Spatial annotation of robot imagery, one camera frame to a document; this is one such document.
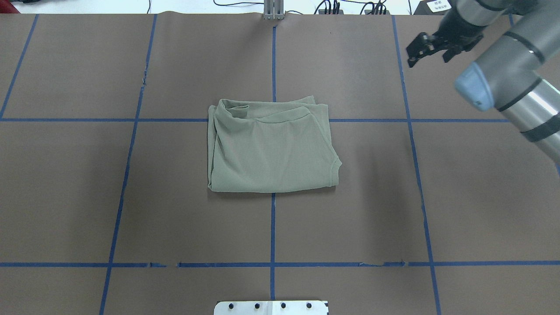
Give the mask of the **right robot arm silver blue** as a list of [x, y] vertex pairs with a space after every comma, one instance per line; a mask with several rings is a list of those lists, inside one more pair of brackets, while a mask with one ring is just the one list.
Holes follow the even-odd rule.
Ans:
[[484, 30], [514, 8], [520, 20], [470, 63], [454, 87], [476, 109], [496, 109], [558, 163], [559, 90], [537, 70], [559, 52], [559, 5], [557, 0], [457, 0], [436, 32], [419, 33], [407, 46], [408, 66], [440, 51], [449, 62], [472, 50]]

